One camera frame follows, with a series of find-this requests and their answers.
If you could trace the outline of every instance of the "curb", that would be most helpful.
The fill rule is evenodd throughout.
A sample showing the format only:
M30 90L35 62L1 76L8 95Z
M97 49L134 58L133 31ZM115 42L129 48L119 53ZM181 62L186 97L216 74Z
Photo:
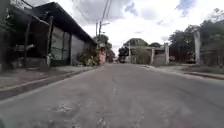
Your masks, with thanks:
M52 76L52 77L41 79L41 80L35 80L32 82L17 85L14 87L0 89L0 100L4 100L4 99L7 99L12 96L17 96L21 93L25 93L25 92L28 92L28 91L31 91L31 90L34 90L34 89L37 89L37 88L40 88L43 86L47 86L51 83L67 79L69 77L78 75L78 74L86 72L86 71L89 71L89 70L83 70L83 71L79 71L79 72L70 72L70 73Z
M184 74L201 76L201 77L212 78L212 79L217 79L217 80L224 80L224 77L221 77L221 76L203 74L203 73L198 73L198 72L184 72Z

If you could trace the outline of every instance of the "sidewalk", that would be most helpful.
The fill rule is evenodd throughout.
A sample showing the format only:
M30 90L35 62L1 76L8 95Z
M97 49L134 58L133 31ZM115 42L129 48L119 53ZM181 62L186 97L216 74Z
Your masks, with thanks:
M94 69L94 67L66 66L52 68L48 72L19 69L2 73L0 74L0 100L46 86L92 69Z
M185 72L185 74L213 78L218 80L224 80L224 75L212 74L212 73L199 73L199 72Z
M205 78L211 78L211 79L217 79L217 80L224 80L224 74L214 74L214 73L202 73L202 72L190 72L190 71L184 71L183 69L186 67L183 66L164 66L164 67L154 67L145 65L143 67L150 68L155 71L162 71L166 73L173 73L173 74L187 74L192 76L200 76Z

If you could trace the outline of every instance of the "street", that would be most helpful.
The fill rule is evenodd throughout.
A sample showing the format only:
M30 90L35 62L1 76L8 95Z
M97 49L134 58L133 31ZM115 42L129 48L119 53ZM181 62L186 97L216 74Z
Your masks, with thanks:
M106 65L1 101L0 118L6 128L223 128L224 82Z

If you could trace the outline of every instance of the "utility pole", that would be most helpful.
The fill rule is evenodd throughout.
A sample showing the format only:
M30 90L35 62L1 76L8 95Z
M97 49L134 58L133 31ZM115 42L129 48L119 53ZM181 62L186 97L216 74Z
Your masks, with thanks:
M98 22L96 22L96 37L97 37L97 34L98 34Z
M99 26L99 35L101 34L101 30L102 30L102 21L100 21L100 26Z
M128 54L129 54L129 63L131 63L131 41L128 43Z

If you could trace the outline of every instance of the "concrete wall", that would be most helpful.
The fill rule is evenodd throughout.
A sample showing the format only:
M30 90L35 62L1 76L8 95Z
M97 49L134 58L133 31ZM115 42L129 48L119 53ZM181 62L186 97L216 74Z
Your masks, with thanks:
M71 43L71 65L77 64L77 55L83 51L84 42L72 35Z

